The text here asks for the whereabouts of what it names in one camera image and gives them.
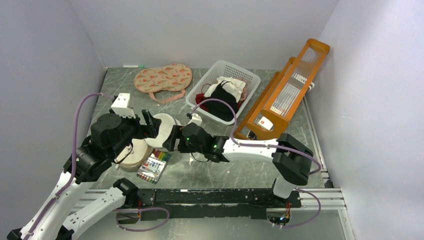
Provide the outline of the white mesh laundry bag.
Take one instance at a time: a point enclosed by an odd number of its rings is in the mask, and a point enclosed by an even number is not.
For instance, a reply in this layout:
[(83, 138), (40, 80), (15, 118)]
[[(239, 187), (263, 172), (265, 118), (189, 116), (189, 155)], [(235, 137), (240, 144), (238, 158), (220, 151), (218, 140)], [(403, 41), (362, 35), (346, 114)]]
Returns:
[(153, 116), (156, 119), (161, 120), (161, 124), (158, 129), (158, 135), (156, 138), (145, 138), (145, 142), (148, 146), (153, 147), (156, 150), (162, 152), (173, 152), (178, 148), (179, 140), (175, 141), (174, 147), (167, 148), (163, 146), (163, 143), (171, 136), (171, 132), (174, 126), (180, 125), (180, 121), (174, 118), (168, 113), (157, 113)]

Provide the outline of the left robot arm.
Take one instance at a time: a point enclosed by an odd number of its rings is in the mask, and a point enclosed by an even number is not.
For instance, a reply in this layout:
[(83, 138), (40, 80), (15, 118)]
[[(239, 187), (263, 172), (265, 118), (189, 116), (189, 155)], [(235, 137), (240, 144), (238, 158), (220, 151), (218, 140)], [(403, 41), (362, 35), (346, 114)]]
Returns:
[(7, 235), (8, 240), (72, 240), (109, 212), (132, 208), (139, 202), (138, 188), (126, 178), (118, 179), (102, 197), (77, 213), (71, 210), (81, 196), (109, 169), (117, 156), (134, 139), (155, 138), (161, 120), (142, 111), (145, 124), (135, 113), (111, 110), (90, 127), (91, 135), (74, 147), (56, 187), (36, 215), (22, 228)]

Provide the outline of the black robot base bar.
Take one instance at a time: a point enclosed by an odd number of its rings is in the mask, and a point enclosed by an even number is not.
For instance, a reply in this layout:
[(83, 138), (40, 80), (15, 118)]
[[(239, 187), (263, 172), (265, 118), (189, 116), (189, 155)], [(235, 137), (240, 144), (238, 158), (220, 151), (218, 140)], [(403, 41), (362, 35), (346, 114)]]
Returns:
[(164, 208), (141, 213), (141, 220), (250, 217), (265, 220), (269, 209), (300, 208), (300, 193), (287, 198), (272, 188), (153, 189), (140, 188), (124, 202), (123, 209)]

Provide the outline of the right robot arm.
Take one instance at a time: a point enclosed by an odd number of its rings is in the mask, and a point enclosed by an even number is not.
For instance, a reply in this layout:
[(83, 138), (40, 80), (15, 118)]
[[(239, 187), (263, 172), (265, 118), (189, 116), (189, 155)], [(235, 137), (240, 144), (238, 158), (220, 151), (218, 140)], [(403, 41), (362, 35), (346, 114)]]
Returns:
[(295, 187), (306, 186), (312, 174), (313, 152), (288, 133), (269, 140), (232, 140), (229, 136), (211, 135), (201, 126), (175, 125), (170, 133), (160, 133), (160, 147), (180, 153), (199, 153), (214, 163), (263, 162), (272, 164), (279, 175), (270, 193), (270, 202), (282, 207)]

